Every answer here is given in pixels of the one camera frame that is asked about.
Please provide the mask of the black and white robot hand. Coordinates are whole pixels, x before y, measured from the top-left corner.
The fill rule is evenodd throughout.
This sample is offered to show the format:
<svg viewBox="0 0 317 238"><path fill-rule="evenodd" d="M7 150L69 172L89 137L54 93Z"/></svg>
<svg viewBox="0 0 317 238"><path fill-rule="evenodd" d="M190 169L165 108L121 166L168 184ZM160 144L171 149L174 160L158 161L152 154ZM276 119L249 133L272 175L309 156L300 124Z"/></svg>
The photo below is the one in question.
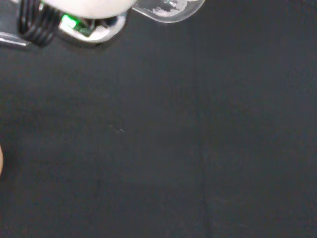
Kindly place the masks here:
<svg viewBox="0 0 317 238"><path fill-rule="evenodd" d="M127 23L134 0L20 0L17 31L38 47L59 36L94 48L117 36Z"/></svg>

